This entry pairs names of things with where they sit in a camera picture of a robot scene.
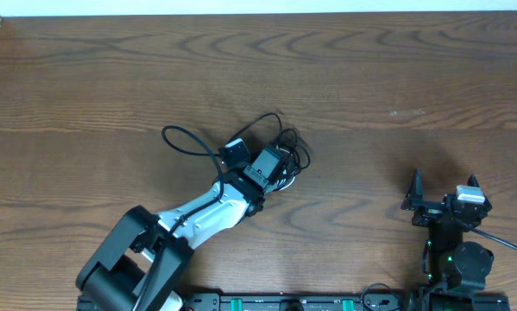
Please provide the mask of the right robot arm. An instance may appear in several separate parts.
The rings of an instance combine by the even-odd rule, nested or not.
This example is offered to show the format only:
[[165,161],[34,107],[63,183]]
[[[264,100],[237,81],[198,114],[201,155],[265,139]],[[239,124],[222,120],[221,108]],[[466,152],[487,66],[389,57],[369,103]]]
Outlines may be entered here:
[[413,212],[413,225],[428,229],[422,259],[428,284],[409,298],[407,308],[473,310],[475,295],[485,289],[494,262],[492,251],[463,239],[492,209],[476,177],[471,175],[465,185],[458,185],[441,201],[427,201],[417,169],[400,208]]

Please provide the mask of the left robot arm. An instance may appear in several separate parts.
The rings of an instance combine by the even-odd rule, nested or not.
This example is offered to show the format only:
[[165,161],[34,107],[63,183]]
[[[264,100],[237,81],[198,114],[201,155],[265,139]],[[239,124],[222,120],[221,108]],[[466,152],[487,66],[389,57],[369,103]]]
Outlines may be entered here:
[[76,286],[99,310],[180,310],[175,292],[195,250],[263,209],[289,180],[289,151],[267,146],[251,157],[237,139],[222,151],[230,169],[211,189],[178,208],[126,212],[79,272]]

